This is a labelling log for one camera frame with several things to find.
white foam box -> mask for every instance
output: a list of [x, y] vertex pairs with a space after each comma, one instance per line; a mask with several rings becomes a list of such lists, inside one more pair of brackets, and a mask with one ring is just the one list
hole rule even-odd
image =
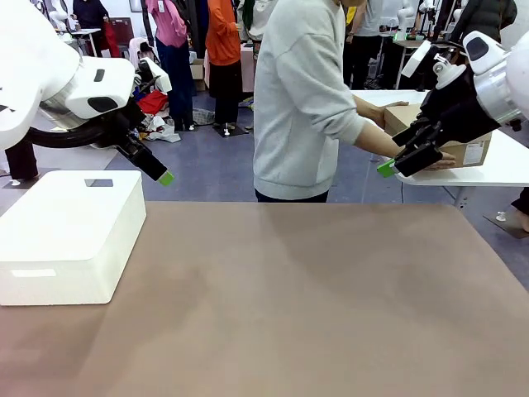
[[0, 305], [106, 304], [145, 221], [139, 171], [55, 171], [0, 217]]

sleeve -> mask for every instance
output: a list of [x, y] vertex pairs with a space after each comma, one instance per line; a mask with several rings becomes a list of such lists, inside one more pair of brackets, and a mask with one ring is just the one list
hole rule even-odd
[[248, 41], [248, 39], [250, 38], [248, 36], [248, 32], [246, 31], [245, 21], [242, 17], [244, 6], [245, 6], [245, 0], [241, 0], [241, 2], [239, 3], [239, 6], [237, 7], [237, 22], [239, 23], [239, 25], [242, 26], [242, 29], [239, 32], [239, 37], [241, 38], [242, 41]]
[[334, 39], [306, 34], [276, 60], [278, 76], [299, 112], [332, 139], [354, 144], [366, 120], [344, 84]]
[[209, 6], [209, 19], [212, 29], [219, 36], [225, 36], [237, 31], [237, 24], [229, 23], [222, 15], [221, 0], [207, 0]]
[[185, 37], [188, 35], [188, 28], [185, 26], [185, 22], [180, 17], [179, 11], [176, 6], [168, 7], [166, 3], [167, 10], [171, 13], [171, 25], [174, 28], [174, 32], [178, 37]]
[[470, 0], [466, 5], [465, 9], [461, 13], [461, 18], [455, 25], [454, 31], [450, 35], [450, 39], [459, 43], [461, 41], [461, 36], [466, 31], [466, 27], [469, 25], [470, 18], [475, 13], [476, 9], [479, 6], [481, 0]]
[[108, 17], [108, 11], [101, 2], [99, 2], [99, 15], [101, 16], [101, 19], [103, 17]]
[[507, 26], [511, 26], [516, 20], [517, 15], [518, 15], [518, 7], [516, 3], [514, 2], [514, 0], [511, 0], [507, 5], [507, 9], [505, 10], [505, 13], [503, 14], [501, 29]]

white table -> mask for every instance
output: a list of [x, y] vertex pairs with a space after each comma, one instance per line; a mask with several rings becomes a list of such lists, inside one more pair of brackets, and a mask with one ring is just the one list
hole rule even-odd
[[90, 44], [92, 45], [92, 52], [93, 56], [97, 57], [98, 53], [96, 52], [96, 46], [93, 43], [93, 33], [97, 33], [98, 31], [101, 31], [101, 29], [81, 29], [80, 31], [72, 31], [72, 36], [88, 36], [90, 38]]
[[[365, 101], [377, 106], [397, 101], [421, 103], [426, 92], [413, 90], [352, 91]], [[455, 206], [463, 209], [478, 186], [529, 186], [529, 149], [499, 130], [493, 132], [485, 162], [481, 166], [441, 171], [420, 171], [413, 176], [396, 175], [405, 184], [417, 186], [457, 186]]]

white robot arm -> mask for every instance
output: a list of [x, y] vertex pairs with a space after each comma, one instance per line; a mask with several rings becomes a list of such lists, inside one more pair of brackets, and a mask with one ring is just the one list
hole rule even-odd
[[473, 31], [463, 40], [469, 65], [452, 65], [447, 49], [426, 41], [403, 74], [433, 70], [437, 85], [421, 105], [417, 120], [394, 137], [404, 150], [381, 165], [383, 175], [413, 175], [442, 158], [448, 141], [470, 142], [502, 125], [529, 117], [529, 32], [505, 51]]
[[406, 40], [406, 30], [413, 26], [409, 18], [415, 17], [415, 9], [412, 7], [410, 0], [403, 0], [403, 8], [397, 11], [398, 32], [395, 40]]
[[[31, 29], [19, 29], [20, 20]], [[145, 116], [131, 99], [136, 74], [128, 60], [79, 56], [28, 0], [0, 1], [0, 48], [8, 55], [0, 62], [0, 150], [24, 137], [48, 147], [115, 146], [154, 180], [171, 179], [130, 133]], [[170, 91], [167, 74], [153, 70], [153, 81]], [[38, 110], [67, 132], [31, 128]]]

brown table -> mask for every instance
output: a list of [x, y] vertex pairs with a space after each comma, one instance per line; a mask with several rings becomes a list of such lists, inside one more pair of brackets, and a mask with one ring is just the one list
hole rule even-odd
[[149, 203], [109, 305], [0, 309], [0, 396], [527, 397], [528, 341], [455, 208]]

